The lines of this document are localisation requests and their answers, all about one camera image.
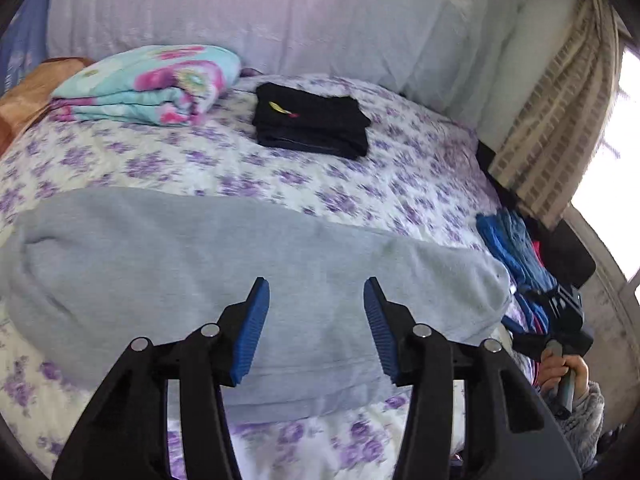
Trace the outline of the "grey knitted sleeve forearm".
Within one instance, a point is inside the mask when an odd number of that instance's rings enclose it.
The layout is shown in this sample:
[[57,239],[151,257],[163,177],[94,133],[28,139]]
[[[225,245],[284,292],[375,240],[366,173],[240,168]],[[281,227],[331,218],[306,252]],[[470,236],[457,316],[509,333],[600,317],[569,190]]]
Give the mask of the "grey knitted sleeve forearm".
[[572,414],[559,425],[582,471],[594,465],[604,422],[605,400],[597,382],[573,402]]

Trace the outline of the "person's right hand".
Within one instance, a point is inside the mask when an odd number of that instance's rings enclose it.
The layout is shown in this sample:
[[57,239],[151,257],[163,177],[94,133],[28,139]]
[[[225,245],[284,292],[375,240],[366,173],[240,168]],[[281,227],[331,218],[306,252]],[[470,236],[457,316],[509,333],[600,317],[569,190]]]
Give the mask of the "person's right hand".
[[538,373],[538,387],[541,393],[547,393],[560,384],[563,377],[575,374],[574,402],[577,403],[589,389],[589,368],[581,356],[567,354],[556,356],[551,349],[541,353]]

